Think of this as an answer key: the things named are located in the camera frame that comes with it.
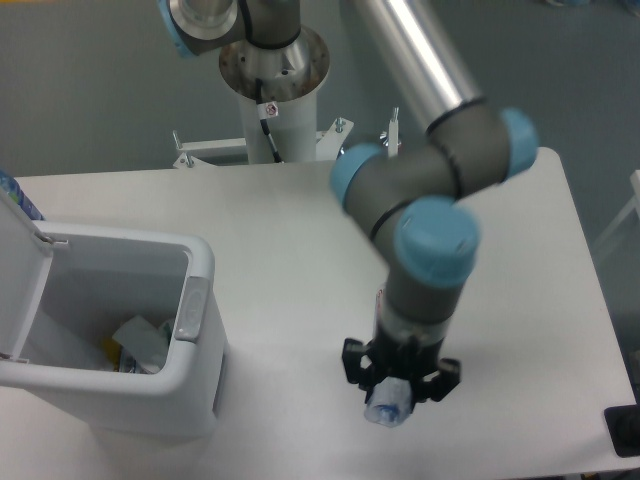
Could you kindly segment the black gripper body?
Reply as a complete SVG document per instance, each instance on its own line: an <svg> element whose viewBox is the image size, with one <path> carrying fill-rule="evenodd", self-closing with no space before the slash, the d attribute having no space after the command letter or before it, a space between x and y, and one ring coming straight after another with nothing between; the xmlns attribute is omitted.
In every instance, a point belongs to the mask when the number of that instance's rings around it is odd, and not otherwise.
<svg viewBox="0 0 640 480"><path fill-rule="evenodd" d="M421 344L415 336L407 341L394 340L376 323L375 335L370 342L369 358L372 362L373 384L378 384L387 374L409 381L413 394L417 395L419 380L436 370L444 340L428 345Z"/></svg>

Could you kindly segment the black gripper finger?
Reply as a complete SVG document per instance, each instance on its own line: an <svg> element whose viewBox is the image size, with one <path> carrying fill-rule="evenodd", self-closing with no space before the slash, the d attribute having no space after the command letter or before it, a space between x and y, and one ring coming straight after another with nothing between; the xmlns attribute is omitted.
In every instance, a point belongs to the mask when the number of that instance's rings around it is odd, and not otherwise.
<svg viewBox="0 0 640 480"><path fill-rule="evenodd" d="M373 387L372 368L362 366L362 360L369 357L370 350L369 344L353 338L346 338L342 347L341 359L346 380L362 391L369 391Z"/></svg>
<svg viewBox="0 0 640 480"><path fill-rule="evenodd" d="M437 362L436 370L423 376L417 384L417 402L428 400L440 402L461 381L461 362L457 359L442 358Z"/></svg>

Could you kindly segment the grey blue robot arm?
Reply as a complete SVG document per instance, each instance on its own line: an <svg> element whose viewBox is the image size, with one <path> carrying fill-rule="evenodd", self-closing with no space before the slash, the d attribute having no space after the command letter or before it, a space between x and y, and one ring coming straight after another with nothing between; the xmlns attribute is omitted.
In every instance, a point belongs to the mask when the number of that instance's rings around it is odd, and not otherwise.
<svg viewBox="0 0 640 480"><path fill-rule="evenodd" d="M440 401L460 382L439 355L479 245L457 201L529 169L538 136L517 109L494 112L424 1L352 1L427 138L412 153L355 146L335 162L331 188L387 262L373 339L346 339L347 380L368 401L393 392L411 404ZM296 1L162 1L184 56L220 51L228 85L249 102L267 159L288 159L275 136L286 101L323 80L326 60Z"/></svg>

